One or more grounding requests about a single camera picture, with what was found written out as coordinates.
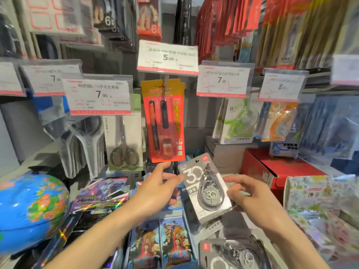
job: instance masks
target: price label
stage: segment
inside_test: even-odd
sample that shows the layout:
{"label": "price label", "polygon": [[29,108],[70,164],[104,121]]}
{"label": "price label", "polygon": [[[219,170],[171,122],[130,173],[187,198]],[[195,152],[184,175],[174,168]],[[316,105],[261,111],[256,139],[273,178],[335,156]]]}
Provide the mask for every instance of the price label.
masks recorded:
{"label": "price label", "polygon": [[0,95],[26,96],[11,62],[0,62]]}
{"label": "price label", "polygon": [[200,65],[199,71],[198,96],[246,97],[249,68]]}
{"label": "price label", "polygon": [[359,86],[359,55],[334,55],[331,84]]}
{"label": "price label", "polygon": [[63,79],[71,115],[131,114],[127,81]]}
{"label": "price label", "polygon": [[137,70],[175,75],[199,75],[198,48],[140,40]]}
{"label": "price label", "polygon": [[62,73],[81,73],[78,65],[22,65],[35,96],[65,95]]}
{"label": "price label", "polygon": [[260,101],[298,102],[306,76],[266,73],[259,94]]}

